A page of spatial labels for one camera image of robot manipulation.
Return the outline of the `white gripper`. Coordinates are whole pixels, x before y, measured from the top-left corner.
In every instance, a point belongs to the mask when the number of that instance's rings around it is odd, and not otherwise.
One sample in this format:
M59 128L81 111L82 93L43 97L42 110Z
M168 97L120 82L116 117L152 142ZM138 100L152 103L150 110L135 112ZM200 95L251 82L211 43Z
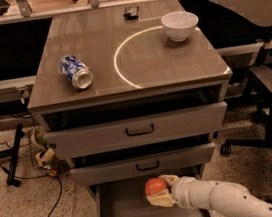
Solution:
M164 182L171 187L171 193L168 189L165 189L156 194L147 196L146 198L151 205L172 208L172 206L176 203L183 209L194 208L192 202L190 201L189 194L192 183L196 181L194 177L184 176L179 178L177 175L162 174L160 179L163 179Z

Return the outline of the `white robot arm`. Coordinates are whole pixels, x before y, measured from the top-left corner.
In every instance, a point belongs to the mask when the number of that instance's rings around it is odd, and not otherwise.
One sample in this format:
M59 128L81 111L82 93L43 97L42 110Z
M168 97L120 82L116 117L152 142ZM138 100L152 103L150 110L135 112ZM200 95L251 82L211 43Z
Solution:
M144 191L154 206L211 210L226 217L272 217L272 204L237 183L169 174L149 178Z

